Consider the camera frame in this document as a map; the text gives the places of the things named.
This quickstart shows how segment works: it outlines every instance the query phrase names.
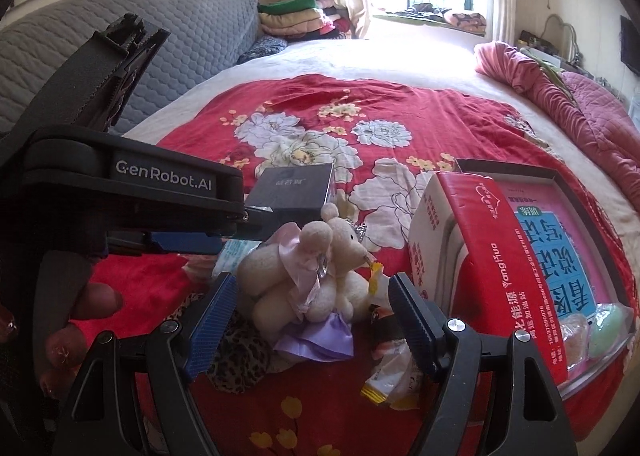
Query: bed sheet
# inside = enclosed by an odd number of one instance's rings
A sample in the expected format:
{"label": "bed sheet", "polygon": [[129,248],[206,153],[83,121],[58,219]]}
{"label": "bed sheet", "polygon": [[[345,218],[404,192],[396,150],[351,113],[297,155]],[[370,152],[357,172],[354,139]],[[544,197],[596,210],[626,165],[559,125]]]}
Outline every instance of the bed sheet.
{"label": "bed sheet", "polygon": [[[588,160],[538,108],[512,90],[474,71],[468,46],[425,42],[401,47],[386,42],[327,42],[293,45],[283,53],[226,70],[191,90],[130,131],[127,136],[157,143],[187,123],[213,97],[238,84],[302,74],[323,74],[339,79],[375,78],[420,88],[452,88],[462,93],[505,102],[516,108],[537,136],[596,196],[625,248],[631,268],[640,276],[640,219],[620,190]],[[580,454],[596,455],[613,435],[640,390],[640,364],[632,360],[616,397],[603,420],[580,444]]]}

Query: metal bolt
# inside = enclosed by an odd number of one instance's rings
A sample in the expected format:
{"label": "metal bolt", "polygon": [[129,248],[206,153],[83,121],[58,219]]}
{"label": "metal bolt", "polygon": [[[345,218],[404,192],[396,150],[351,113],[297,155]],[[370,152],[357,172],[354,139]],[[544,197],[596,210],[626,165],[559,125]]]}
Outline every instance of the metal bolt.
{"label": "metal bolt", "polygon": [[110,331],[103,331],[97,337],[98,343],[100,343],[100,344],[110,343],[111,339],[113,339],[113,333],[110,332]]}
{"label": "metal bolt", "polygon": [[449,327],[451,331],[462,331],[466,328],[466,324],[460,321],[460,319],[450,319],[450,321],[447,322],[447,327]]}
{"label": "metal bolt", "polygon": [[516,339],[518,339],[520,342],[529,342],[531,340],[531,334],[528,331],[517,330]]}
{"label": "metal bolt", "polygon": [[175,321],[164,321],[160,325],[160,331],[162,333],[173,333],[178,329],[178,323]]}

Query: pink blanket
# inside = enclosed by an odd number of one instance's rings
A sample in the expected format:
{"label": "pink blanket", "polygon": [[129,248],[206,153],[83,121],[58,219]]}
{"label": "pink blanket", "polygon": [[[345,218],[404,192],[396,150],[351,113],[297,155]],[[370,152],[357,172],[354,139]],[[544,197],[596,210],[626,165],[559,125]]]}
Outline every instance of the pink blanket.
{"label": "pink blanket", "polygon": [[476,71],[508,84],[543,109],[640,211],[640,133],[609,91],[579,74],[562,74],[575,106],[538,63],[506,43],[476,46]]}

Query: stack of blankets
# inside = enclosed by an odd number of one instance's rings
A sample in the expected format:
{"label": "stack of blankets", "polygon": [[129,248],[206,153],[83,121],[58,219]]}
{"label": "stack of blankets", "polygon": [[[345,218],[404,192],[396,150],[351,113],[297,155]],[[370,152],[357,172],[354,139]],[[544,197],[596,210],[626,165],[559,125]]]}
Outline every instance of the stack of blankets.
{"label": "stack of blankets", "polygon": [[288,42],[346,39],[351,23],[332,0],[287,0],[260,5],[262,30]]}

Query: hand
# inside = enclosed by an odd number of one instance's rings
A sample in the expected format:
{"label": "hand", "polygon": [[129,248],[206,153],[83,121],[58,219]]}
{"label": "hand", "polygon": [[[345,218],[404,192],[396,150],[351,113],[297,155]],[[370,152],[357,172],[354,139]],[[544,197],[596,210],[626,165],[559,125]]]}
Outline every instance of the hand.
{"label": "hand", "polygon": [[[71,319],[87,321],[106,319],[122,308],[122,295],[103,283],[89,283],[82,290],[71,311]],[[8,342],[18,335],[14,316],[0,305],[0,343]],[[47,338],[47,359],[53,368],[38,375],[42,391],[51,398],[63,397],[78,373],[88,347],[84,334],[78,326],[69,323]]]}

